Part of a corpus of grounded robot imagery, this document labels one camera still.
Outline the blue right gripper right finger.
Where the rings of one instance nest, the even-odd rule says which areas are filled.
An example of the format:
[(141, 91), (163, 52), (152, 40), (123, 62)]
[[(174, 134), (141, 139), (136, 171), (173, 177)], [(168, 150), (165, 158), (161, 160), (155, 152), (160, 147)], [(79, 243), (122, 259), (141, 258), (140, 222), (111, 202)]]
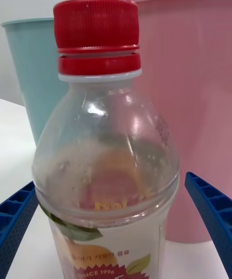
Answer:
[(232, 278), (232, 200), (192, 172), (186, 174), (185, 188)]

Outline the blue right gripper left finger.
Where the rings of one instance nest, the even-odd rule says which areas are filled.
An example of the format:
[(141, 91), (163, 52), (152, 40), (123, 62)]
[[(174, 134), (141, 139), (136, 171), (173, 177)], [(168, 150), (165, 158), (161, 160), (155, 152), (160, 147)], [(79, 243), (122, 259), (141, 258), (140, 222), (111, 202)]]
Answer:
[(6, 278), (28, 225), (38, 207), (33, 182), (0, 205), (0, 278)]

